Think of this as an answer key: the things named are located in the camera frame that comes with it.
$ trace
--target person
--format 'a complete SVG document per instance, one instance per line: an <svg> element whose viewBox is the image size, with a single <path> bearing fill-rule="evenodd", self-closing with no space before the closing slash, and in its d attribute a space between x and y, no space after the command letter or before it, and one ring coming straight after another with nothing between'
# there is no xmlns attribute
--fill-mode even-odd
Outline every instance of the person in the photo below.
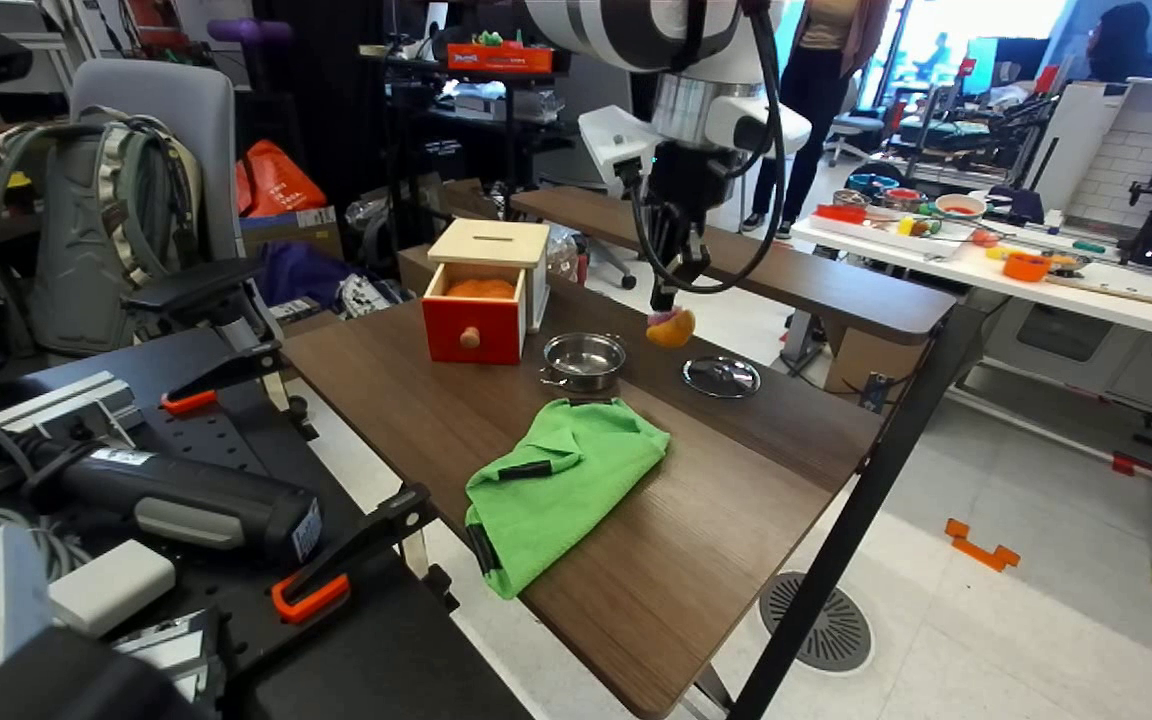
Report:
<svg viewBox="0 0 1152 720"><path fill-rule="evenodd" d="M800 114L812 124L809 143L793 161L779 232L800 216L815 164L824 151L824 136L833 116L845 108L847 80L869 58L878 49L888 20L888 0L809 0L794 43L786 53L786 73L779 75L779 106ZM771 185L782 169L764 161L753 216L742 228L760 228L767 216Z"/></svg>
<svg viewBox="0 0 1152 720"><path fill-rule="evenodd" d="M1091 80L1120 83L1128 75L1152 75L1148 60L1148 9L1115 6L1089 36Z"/></svg>
<svg viewBox="0 0 1152 720"><path fill-rule="evenodd" d="M917 80L933 83L945 64L948 64L948 32L935 32L935 49L927 53L927 60L917 64Z"/></svg>

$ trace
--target green towel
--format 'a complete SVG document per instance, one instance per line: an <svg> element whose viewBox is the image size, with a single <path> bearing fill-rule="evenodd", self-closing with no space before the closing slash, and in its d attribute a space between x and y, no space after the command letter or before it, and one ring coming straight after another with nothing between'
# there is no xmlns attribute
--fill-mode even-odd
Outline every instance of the green towel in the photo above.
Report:
<svg viewBox="0 0 1152 720"><path fill-rule="evenodd" d="M466 534L490 543L495 597L569 556L664 456L668 432L629 405L553 399L528 437L466 482Z"/></svg>

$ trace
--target gray backpack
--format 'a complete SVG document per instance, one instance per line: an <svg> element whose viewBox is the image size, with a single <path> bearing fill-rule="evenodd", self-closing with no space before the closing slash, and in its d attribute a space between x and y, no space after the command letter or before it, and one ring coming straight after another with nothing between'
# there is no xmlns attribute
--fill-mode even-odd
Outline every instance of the gray backpack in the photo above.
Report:
<svg viewBox="0 0 1152 720"><path fill-rule="evenodd" d="M205 259L192 151L150 116L93 108L0 132L0 222L12 172L44 204L36 271L14 283L29 342L61 357L137 345L128 297Z"/></svg>

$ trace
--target drawer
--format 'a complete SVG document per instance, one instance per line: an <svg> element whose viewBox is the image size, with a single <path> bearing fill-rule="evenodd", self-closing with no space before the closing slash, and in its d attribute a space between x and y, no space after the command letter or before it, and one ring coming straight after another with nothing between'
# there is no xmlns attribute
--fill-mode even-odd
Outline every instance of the drawer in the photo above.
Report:
<svg viewBox="0 0 1152 720"><path fill-rule="evenodd" d="M465 281L505 281L513 297L465 297ZM420 297L427 357L439 365L516 365L528 342L528 271L439 266Z"/></svg>

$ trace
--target silver bowl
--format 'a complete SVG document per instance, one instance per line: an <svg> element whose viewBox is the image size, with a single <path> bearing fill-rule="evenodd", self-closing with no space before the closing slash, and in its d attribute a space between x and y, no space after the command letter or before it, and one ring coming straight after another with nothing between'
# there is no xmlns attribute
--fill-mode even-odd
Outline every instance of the silver bowl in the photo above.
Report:
<svg viewBox="0 0 1152 720"><path fill-rule="evenodd" d="M613 334L564 334L539 351L539 383L564 398L604 398L614 390L629 351Z"/></svg>

